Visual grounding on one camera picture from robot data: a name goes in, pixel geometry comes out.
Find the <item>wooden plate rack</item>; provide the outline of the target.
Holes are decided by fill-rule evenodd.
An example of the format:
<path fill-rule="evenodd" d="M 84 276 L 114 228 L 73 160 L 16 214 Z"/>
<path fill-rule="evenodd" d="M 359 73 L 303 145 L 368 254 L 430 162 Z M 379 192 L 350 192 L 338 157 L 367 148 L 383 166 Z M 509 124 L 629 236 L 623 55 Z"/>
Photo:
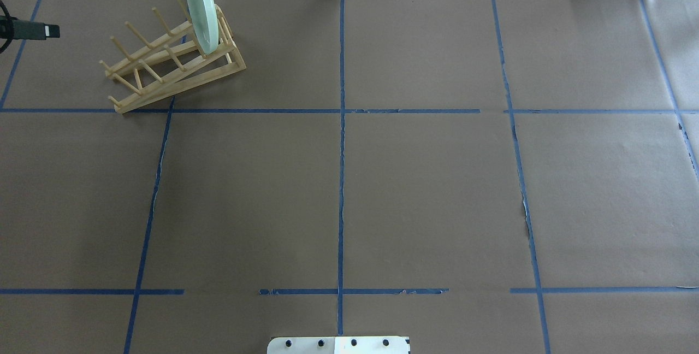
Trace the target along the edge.
<path fill-rule="evenodd" d="M 164 27 L 159 38 L 148 40 L 129 21 L 125 27 L 143 44 L 129 52 L 115 36 L 110 40 L 123 55 L 115 64 L 100 60 L 104 75 L 129 90 L 128 97 L 109 96 L 113 110 L 125 114 L 178 93 L 215 82 L 247 68 L 219 5 L 198 11 L 193 1 L 177 0 L 185 21 L 170 28 L 157 8 L 152 12 Z"/>

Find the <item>light green plate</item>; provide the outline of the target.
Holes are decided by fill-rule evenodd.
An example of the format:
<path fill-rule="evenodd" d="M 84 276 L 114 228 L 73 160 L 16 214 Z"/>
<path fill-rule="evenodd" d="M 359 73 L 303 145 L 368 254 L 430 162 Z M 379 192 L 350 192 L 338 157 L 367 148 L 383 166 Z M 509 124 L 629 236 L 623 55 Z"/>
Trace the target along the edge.
<path fill-rule="evenodd" d="M 205 55 L 213 53 L 219 45 L 219 25 L 214 0 L 187 0 L 191 23 Z"/>

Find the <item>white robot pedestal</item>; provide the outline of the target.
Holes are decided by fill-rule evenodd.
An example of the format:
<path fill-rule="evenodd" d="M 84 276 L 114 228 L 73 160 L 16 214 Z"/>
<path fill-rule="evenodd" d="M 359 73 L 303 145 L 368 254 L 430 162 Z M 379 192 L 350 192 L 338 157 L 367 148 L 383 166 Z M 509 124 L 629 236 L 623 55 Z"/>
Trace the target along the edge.
<path fill-rule="evenodd" d="M 276 337 L 270 340 L 267 353 L 410 353 L 408 337 L 337 336 Z"/>

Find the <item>brown paper table cover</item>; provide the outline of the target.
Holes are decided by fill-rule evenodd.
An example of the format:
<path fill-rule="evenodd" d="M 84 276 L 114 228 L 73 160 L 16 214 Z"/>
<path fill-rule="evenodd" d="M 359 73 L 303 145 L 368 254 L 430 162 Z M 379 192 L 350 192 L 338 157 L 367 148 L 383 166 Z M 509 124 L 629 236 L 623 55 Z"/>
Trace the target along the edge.
<path fill-rule="evenodd" d="M 4 0 L 2 352 L 697 352 L 697 0 L 217 0 L 247 68 L 127 115 L 176 0 Z"/>

